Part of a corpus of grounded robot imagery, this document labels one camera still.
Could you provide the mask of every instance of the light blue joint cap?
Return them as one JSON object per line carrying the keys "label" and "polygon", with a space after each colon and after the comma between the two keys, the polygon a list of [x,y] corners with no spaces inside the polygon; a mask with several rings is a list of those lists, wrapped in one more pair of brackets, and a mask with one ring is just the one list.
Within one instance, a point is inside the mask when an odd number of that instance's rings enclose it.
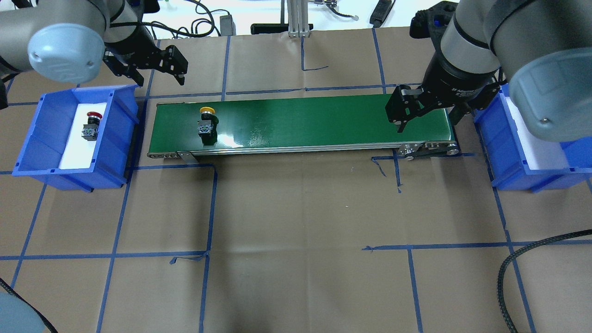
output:
{"label": "light blue joint cap", "polygon": [[0,293],[0,332],[42,333],[45,324],[29,305],[22,300]]}
{"label": "light blue joint cap", "polygon": [[46,78],[81,84],[99,74],[105,44],[93,29],[60,23],[45,27],[29,40],[27,53],[33,69]]}
{"label": "light blue joint cap", "polygon": [[592,47],[551,53],[520,68],[510,98],[528,130],[555,142],[592,136]]}

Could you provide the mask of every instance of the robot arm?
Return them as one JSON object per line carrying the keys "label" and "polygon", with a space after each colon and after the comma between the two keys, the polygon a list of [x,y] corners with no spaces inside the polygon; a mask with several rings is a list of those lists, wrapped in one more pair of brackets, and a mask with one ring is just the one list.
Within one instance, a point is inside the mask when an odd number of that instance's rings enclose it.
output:
{"label": "robot arm", "polygon": [[422,84],[398,86],[386,106],[399,132],[436,108],[451,121],[489,105],[501,69],[528,129],[549,141],[592,135],[592,2],[462,0],[413,18],[410,35],[436,52]]}
{"label": "robot arm", "polygon": [[170,73],[183,85],[188,62],[175,46],[158,49],[142,25],[111,27],[140,22],[142,14],[126,0],[48,0],[2,12],[0,30],[9,33],[0,34],[0,77],[34,69],[80,84],[98,75],[103,60],[115,75],[139,85],[144,78],[137,69]]}

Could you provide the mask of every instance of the white paper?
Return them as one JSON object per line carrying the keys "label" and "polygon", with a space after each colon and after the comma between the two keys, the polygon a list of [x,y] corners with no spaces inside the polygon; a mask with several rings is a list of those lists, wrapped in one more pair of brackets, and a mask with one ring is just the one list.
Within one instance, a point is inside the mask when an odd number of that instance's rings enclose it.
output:
{"label": "white paper", "polygon": [[60,160],[60,169],[87,169],[91,166],[96,141],[82,138],[82,127],[88,123],[88,112],[105,113],[107,103],[78,104],[76,115],[70,128],[66,149]]}
{"label": "white paper", "polygon": [[510,114],[518,129],[518,138],[522,144],[526,162],[531,170],[566,169],[570,165],[559,142],[548,142],[528,132],[518,108],[506,97]]}

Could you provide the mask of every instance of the green surface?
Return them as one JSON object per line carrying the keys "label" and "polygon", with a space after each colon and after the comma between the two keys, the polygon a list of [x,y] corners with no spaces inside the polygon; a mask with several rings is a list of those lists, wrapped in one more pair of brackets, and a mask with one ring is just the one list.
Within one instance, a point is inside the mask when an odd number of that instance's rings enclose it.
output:
{"label": "green surface", "polygon": [[[397,133],[384,110],[389,97],[381,94],[160,104],[148,154],[190,151],[206,155],[220,150],[232,153],[374,143],[392,143],[395,147],[401,142],[454,140],[445,110],[414,119],[403,133]],[[212,146],[204,146],[197,135],[199,110],[204,106],[214,108],[220,119],[218,141]]]}

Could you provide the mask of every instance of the blue plastic bin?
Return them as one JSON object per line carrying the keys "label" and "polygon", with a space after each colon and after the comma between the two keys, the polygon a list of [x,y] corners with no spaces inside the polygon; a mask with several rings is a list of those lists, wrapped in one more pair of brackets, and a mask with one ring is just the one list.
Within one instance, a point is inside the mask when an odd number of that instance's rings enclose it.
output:
{"label": "blue plastic bin", "polygon": [[[44,94],[25,138],[13,176],[29,176],[60,190],[119,188],[137,118],[137,85],[75,88]],[[91,166],[59,169],[79,103],[107,103]]]}
{"label": "blue plastic bin", "polygon": [[506,87],[489,107],[477,111],[475,123],[481,129],[494,174],[492,185],[500,190],[539,192],[568,188],[592,177],[592,137],[561,143],[569,163],[564,169],[530,169],[516,123],[506,102]]}

